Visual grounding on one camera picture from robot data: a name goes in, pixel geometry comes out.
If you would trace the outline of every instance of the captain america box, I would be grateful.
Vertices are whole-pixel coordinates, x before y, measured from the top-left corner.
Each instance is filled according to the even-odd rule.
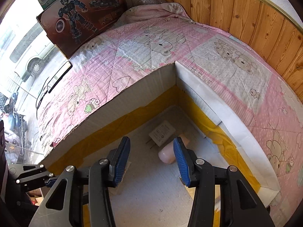
[[[81,45],[113,25],[125,10],[123,0],[56,0],[37,20],[69,59]]]

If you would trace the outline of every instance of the motorcycle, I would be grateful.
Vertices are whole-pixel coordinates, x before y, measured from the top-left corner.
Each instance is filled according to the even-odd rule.
[[[8,124],[9,129],[15,133],[21,143],[21,156],[24,156],[24,146],[25,146],[25,132],[27,131],[27,122],[24,120],[24,115],[21,115],[17,112],[17,109],[15,108],[15,103],[18,98],[18,92],[13,93],[12,96],[7,99],[4,105],[4,113],[8,114]]]

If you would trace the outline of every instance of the pink blanket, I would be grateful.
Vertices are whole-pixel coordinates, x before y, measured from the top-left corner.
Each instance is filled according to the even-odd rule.
[[[193,22],[177,3],[133,7],[75,53],[72,70],[38,110],[43,142],[59,142],[126,87],[175,60],[233,109],[268,155],[281,186],[271,216],[283,226],[303,197],[302,103],[249,46]]]

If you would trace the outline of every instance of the pink bottle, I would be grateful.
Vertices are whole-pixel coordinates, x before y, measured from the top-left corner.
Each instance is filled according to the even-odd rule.
[[[181,137],[181,139],[186,147],[189,144],[189,140],[183,134],[180,134],[179,136]],[[176,160],[175,155],[174,155],[173,142],[174,141],[171,141],[164,148],[162,148],[158,153],[160,160],[162,160],[166,164],[171,164]]]

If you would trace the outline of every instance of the wooden wall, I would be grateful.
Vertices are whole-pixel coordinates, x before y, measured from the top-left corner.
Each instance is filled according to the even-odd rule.
[[[253,48],[303,102],[303,35],[259,0],[167,0],[195,21],[229,32]]]

